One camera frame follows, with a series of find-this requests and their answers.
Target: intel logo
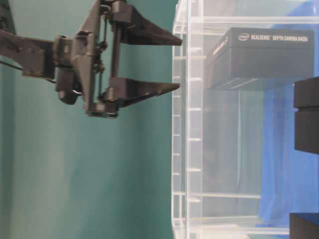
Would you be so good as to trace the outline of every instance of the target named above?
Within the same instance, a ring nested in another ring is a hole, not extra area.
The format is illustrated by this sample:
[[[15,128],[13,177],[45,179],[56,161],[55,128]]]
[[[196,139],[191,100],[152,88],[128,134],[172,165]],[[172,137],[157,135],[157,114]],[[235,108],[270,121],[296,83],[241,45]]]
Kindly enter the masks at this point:
[[[240,41],[246,41],[249,39],[249,34],[248,33],[241,33],[239,36],[238,36],[238,39]]]

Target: black wire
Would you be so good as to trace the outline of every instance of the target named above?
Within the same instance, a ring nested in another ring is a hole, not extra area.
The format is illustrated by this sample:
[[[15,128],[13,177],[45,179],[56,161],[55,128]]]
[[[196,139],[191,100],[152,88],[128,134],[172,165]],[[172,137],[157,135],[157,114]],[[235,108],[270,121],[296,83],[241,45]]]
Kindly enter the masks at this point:
[[[18,67],[18,66],[15,66],[15,65],[12,65],[12,64],[9,64],[9,63],[6,63],[6,62],[4,62],[4,61],[0,61],[0,64],[3,64],[3,65],[5,65],[5,66],[9,66],[9,67],[11,67],[11,68],[14,68],[14,69],[17,69],[17,70],[20,70],[20,71],[23,71],[23,68]],[[50,80],[50,79],[45,79],[45,80],[47,80],[48,82],[51,82],[51,83],[53,83],[53,84],[56,84],[56,82],[53,81],[53,80]]]
[[[5,66],[9,66],[9,67],[11,67],[11,68],[14,68],[14,69],[17,69],[17,70],[20,70],[20,71],[23,70],[21,67],[17,67],[17,66],[15,66],[15,65],[6,63],[6,62],[4,62],[4,61],[0,61],[0,64],[3,64],[3,65],[5,65]]]
[[[52,83],[52,84],[56,84],[56,82],[53,81],[53,80],[49,80],[49,79],[45,79],[45,80],[47,80],[48,82],[50,82],[50,83]]]

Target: green backdrop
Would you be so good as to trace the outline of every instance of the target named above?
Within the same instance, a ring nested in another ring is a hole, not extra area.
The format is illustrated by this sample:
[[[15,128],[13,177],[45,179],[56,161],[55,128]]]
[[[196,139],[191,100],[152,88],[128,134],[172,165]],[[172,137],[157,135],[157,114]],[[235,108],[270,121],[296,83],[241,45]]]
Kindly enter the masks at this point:
[[[128,2],[171,30],[176,0]],[[10,0],[18,34],[50,40],[73,36],[92,3]],[[122,45],[120,76],[170,81],[171,48]],[[171,95],[96,119],[44,80],[4,67],[0,77],[1,238],[172,238]]]

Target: black block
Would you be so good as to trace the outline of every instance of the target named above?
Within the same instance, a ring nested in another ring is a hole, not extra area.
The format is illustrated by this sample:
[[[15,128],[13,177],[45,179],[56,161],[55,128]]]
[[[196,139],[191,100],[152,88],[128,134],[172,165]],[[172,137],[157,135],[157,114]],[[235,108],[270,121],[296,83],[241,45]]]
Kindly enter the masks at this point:
[[[295,108],[295,149],[319,154],[319,77],[295,83]]]
[[[318,239],[319,214],[318,213],[291,213],[290,214],[291,239]]]

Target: plastic bin wall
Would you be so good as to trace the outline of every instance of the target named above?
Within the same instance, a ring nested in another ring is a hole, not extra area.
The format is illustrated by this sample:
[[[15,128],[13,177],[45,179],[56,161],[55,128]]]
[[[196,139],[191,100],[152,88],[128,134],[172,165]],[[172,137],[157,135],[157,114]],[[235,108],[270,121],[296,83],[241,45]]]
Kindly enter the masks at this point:
[[[212,89],[206,72],[211,50],[240,27],[311,30],[310,75],[317,76],[318,14],[317,1],[178,2],[173,31],[183,46],[172,53],[172,80],[181,83],[172,96],[176,239],[289,238],[290,212],[319,211],[318,156],[294,150],[293,83]]]

